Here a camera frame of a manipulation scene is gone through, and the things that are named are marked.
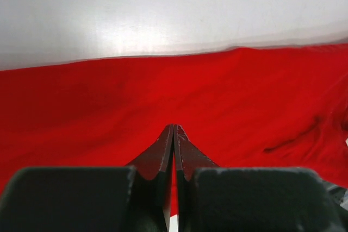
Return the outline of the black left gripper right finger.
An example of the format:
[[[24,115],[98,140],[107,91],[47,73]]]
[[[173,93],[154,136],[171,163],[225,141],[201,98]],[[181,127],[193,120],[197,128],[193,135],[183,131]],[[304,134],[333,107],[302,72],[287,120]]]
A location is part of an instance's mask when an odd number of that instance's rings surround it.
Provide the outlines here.
[[[174,125],[173,148],[178,192],[178,230],[189,231],[192,211],[192,176],[195,169],[218,167],[218,165],[199,150],[188,138],[183,127]]]

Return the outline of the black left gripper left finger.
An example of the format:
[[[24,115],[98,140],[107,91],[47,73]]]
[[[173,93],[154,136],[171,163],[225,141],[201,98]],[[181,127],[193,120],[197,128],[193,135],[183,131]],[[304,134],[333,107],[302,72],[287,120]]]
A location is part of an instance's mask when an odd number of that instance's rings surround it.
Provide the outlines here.
[[[173,125],[128,163],[136,175],[125,231],[169,231],[173,163]]]

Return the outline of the red t shirt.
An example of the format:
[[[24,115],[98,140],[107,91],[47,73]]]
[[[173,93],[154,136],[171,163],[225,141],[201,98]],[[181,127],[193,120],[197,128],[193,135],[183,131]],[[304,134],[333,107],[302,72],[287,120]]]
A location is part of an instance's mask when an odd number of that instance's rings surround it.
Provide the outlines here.
[[[222,167],[347,187],[347,44],[2,71],[1,189],[29,166],[125,165],[168,124]]]

